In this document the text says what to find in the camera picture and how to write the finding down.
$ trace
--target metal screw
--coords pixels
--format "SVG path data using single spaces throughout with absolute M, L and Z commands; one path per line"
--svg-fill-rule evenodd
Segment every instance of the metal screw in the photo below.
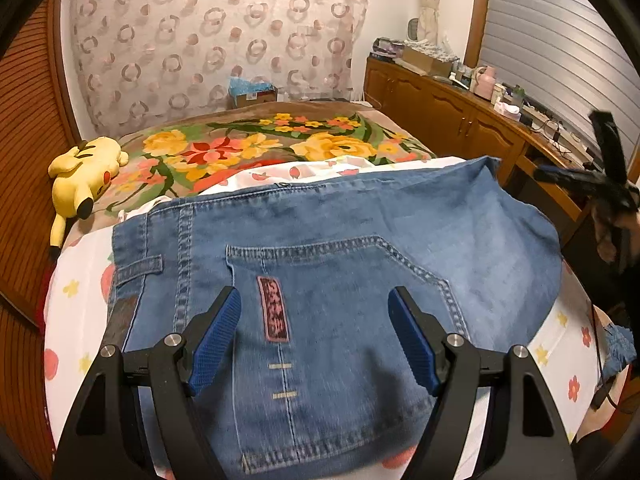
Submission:
M 178 346 L 182 341 L 180 334 L 169 334 L 164 338 L 164 344 L 167 346 Z
M 113 345 L 103 346 L 102 349 L 100 350 L 100 355 L 102 357 L 111 357 L 115 353 L 116 353 L 116 347 Z
M 525 358 L 529 355 L 529 350 L 522 345 L 516 345 L 513 347 L 513 353 L 519 358 Z
M 449 334 L 447 336 L 447 343 L 451 346 L 462 346 L 465 342 L 465 339 L 460 334 Z

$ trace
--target pink bottle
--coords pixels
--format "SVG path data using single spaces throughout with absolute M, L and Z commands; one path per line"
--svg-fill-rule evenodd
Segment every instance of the pink bottle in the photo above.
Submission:
M 474 88 L 474 94 L 490 101 L 491 96 L 494 93 L 494 85 L 495 68 L 492 66 L 479 68 L 476 72 L 476 86 Z

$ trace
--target floral blanket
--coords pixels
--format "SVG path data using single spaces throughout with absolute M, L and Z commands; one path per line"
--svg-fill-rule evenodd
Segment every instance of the floral blanket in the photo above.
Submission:
M 129 163 L 94 205 L 94 213 L 72 228 L 67 244 L 117 222 L 118 212 L 136 209 L 161 195 L 196 195 L 238 171 L 341 155 L 375 165 L 433 158 L 433 153 L 389 118 L 362 105 L 266 103 L 165 124 L 120 140 Z

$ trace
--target flower-patterned sheet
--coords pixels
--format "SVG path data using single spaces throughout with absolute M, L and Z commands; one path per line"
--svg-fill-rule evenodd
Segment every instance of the flower-patterned sheet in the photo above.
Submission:
M 389 118 L 347 102 L 266 103 L 142 130 L 120 139 L 129 163 L 67 238 L 113 225 L 158 196 L 196 195 L 238 171 L 282 162 L 366 158 L 375 166 L 435 157 Z
M 242 171 L 212 186 L 206 194 L 244 189 L 275 182 L 313 182 L 369 171 L 402 171 L 441 168 L 460 162 L 455 157 L 404 162 L 375 167 L 369 161 L 342 156 L 325 162 L 291 162 Z M 142 208 L 120 216 L 142 214 Z M 83 237 L 63 251 L 52 277 L 46 302 L 44 368 L 47 407 L 57 443 L 74 397 L 97 354 L 106 325 L 106 301 L 114 265 L 112 228 Z M 528 345 L 558 406 L 569 441 L 581 428 L 598 382 L 596 349 L 590 317 L 590 301 L 567 264 L 562 266 L 558 298 L 542 327 Z M 598 330 L 602 359 L 606 355 L 604 332 Z M 471 476 L 482 441 L 488 397 L 476 402 L 456 479 Z M 339 477 L 339 480 L 399 480 L 414 449 Z M 172 478 L 170 472 L 160 472 Z

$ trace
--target stuffed toy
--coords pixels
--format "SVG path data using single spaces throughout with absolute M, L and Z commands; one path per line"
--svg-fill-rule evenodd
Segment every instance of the stuffed toy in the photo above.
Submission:
M 51 192 L 56 209 L 50 236 L 53 257 L 60 254 L 66 219 L 89 218 L 94 202 L 128 161 L 129 155 L 120 149 L 118 141 L 109 137 L 82 142 L 53 160 L 48 170 L 49 176 L 55 178 Z

